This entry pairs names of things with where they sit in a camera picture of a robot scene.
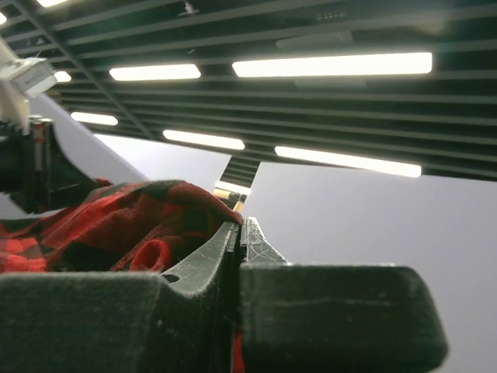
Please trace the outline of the red black plaid shirt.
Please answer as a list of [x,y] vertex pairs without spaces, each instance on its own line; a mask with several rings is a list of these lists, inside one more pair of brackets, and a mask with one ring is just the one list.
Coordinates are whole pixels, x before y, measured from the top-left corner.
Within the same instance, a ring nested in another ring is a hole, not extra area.
[[[46,217],[1,223],[4,274],[86,272],[164,273],[210,240],[225,223],[242,217],[213,194],[183,181],[109,185],[79,205]],[[232,275],[232,369],[243,371],[236,324],[238,245]]]

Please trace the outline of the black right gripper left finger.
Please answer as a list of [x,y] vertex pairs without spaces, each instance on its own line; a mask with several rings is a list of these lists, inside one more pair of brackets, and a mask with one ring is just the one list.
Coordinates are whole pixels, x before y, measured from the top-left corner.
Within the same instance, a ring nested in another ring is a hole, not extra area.
[[164,273],[4,274],[3,372],[229,372],[239,227]]

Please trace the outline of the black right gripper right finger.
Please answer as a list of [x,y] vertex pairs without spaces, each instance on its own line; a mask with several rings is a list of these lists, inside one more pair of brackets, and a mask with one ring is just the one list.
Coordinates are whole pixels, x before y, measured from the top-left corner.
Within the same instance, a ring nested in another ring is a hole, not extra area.
[[242,351],[248,372],[431,372],[449,344],[410,267],[292,264],[254,218],[242,229]]

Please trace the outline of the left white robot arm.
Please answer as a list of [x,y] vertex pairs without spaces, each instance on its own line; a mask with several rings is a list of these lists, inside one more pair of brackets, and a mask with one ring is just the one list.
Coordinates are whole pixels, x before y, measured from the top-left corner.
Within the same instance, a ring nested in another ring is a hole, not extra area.
[[30,101],[57,84],[45,58],[18,58],[1,41],[1,192],[27,214],[80,204],[97,188],[64,154],[54,122]]

